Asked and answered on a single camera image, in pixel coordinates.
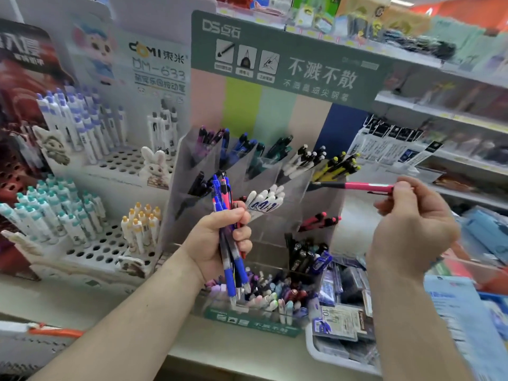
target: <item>cartoon mouse illustration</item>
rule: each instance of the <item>cartoon mouse illustration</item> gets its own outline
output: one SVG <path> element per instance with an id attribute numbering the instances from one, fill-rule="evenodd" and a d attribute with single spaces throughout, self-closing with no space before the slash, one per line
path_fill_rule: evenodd
<path id="1" fill-rule="evenodd" d="M 71 162 L 67 155 L 69 148 L 60 131 L 47 131 L 36 125 L 32 127 L 32 130 L 39 146 L 46 151 L 46 157 L 53 159 L 59 165 L 69 165 Z"/>
<path id="2" fill-rule="evenodd" d="M 98 78 L 101 84 L 111 85 L 115 79 L 112 63 L 113 47 L 116 47 L 116 43 L 109 32 L 105 33 L 101 29 L 81 23 L 74 26 L 72 37 L 93 64 L 95 74 L 89 72 L 92 78 Z"/>
<path id="3" fill-rule="evenodd" d="M 170 175 L 164 151 L 159 150 L 153 153 L 148 147 L 142 147 L 141 155 L 145 161 L 143 162 L 144 167 L 139 172 L 140 178 L 151 187 L 169 190 Z"/>

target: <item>white countertop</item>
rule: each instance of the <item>white countertop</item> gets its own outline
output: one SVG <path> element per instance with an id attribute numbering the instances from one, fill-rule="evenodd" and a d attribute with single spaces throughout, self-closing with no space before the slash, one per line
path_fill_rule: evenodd
<path id="1" fill-rule="evenodd" d="M 348 196 L 334 251 L 365 252 L 379 216 L 371 204 Z M 50 325 L 86 330 L 122 301 L 122 297 L 61 282 L 31 282 L 0 275 L 0 313 Z M 305 334 L 289 338 L 189 316 L 170 356 L 230 372 L 276 381 L 312 379 L 374 381 L 379 377 L 314 360 Z"/>

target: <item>white plastic tray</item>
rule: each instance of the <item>white plastic tray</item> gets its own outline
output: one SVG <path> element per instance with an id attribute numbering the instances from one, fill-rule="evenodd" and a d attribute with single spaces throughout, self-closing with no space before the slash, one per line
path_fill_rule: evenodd
<path id="1" fill-rule="evenodd" d="M 359 372 L 381 375 L 381 371 L 375 366 L 365 365 L 358 361 L 319 352 L 314 346 L 314 341 L 312 340 L 312 324 L 308 324 L 305 328 L 305 343 L 307 344 L 307 351 L 316 361 L 326 362 L 327 364 L 337 365 L 343 368 L 357 370 Z"/>

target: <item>store shelf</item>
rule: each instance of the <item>store shelf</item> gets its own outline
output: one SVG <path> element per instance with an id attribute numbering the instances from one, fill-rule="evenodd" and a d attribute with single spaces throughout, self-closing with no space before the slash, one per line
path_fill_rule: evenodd
<path id="1" fill-rule="evenodd" d="M 490 129 L 492 131 L 500 132 L 503 134 L 508 134 L 508 124 L 502 123 L 499 121 L 491 120 L 488 118 L 483 118 L 480 116 L 467 115 L 467 114 L 456 114 L 453 111 L 450 111 L 446 108 L 441 107 L 430 107 L 424 106 L 421 104 L 417 104 L 414 102 L 414 99 L 408 99 L 393 95 L 388 91 L 382 91 L 378 93 L 375 99 L 377 102 L 383 102 L 386 104 L 391 104 L 398 107 L 408 108 L 409 110 L 415 112 L 421 112 L 423 114 L 428 114 L 436 117 L 441 117 L 444 119 L 449 119 L 461 123 L 475 125 L 477 127 L 482 127 L 486 129 Z"/>
<path id="2" fill-rule="evenodd" d="M 436 190 L 437 192 L 449 195 L 451 197 L 455 198 L 462 198 L 466 199 L 468 201 L 476 202 L 479 204 L 484 204 L 487 206 L 492 206 L 498 209 L 508 210 L 508 201 L 504 201 L 502 199 L 490 196 L 488 194 L 479 194 L 479 193 L 472 193 L 472 192 L 459 192 L 455 190 L 450 190 L 449 188 L 444 188 L 441 186 L 437 186 L 435 184 L 429 184 L 431 188 Z"/>
<path id="3" fill-rule="evenodd" d="M 497 166 L 495 164 L 487 163 L 483 160 L 477 160 L 469 156 L 455 154 L 449 151 L 437 150 L 432 156 L 436 156 L 442 159 L 456 161 L 458 163 L 476 167 L 482 170 L 495 172 L 497 174 L 508 175 L 508 167 Z"/>

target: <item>white rabbit figurine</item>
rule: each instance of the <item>white rabbit figurine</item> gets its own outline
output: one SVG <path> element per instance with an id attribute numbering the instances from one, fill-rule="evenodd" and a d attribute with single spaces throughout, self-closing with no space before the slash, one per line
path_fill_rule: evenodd
<path id="1" fill-rule="evenodd" d="M 149 147 L 141 148 L 141 155 L 145 161 L 144 167 L 139 172 L 139 177 L 148 186 L 169 190 L 169 171 L 166 164 L 166 154 L 159 150 L 153 153 Z"/>

